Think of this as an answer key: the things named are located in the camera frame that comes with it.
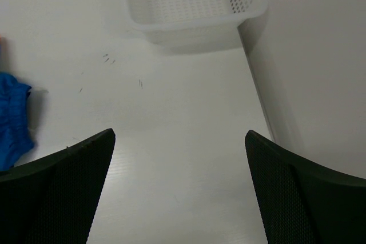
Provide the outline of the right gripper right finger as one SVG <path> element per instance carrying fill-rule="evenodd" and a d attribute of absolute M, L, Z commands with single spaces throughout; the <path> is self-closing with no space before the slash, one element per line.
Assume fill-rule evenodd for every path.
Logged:
<path fill-rule="evenodd" d="M 319 165 L 253 130 L 245 148 L 268 243 L 365 243 L 365 179 Z"/>

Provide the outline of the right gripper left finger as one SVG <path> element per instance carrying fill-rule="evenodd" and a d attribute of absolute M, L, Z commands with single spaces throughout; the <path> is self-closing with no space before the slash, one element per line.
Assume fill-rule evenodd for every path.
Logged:
<path fill-rule="evenodd" d="M 1 243 L 86 243 L 115 142 L 106 129 L 1 172 Z"/>

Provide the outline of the rainbow striped shorts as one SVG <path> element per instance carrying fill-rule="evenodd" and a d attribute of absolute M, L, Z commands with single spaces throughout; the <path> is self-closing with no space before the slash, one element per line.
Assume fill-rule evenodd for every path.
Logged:
<path fill-rule="evenodd" d="M 8 170 L 34 148 L 27 118 L 31 86 L 1 72 L 1 171 Z"/>

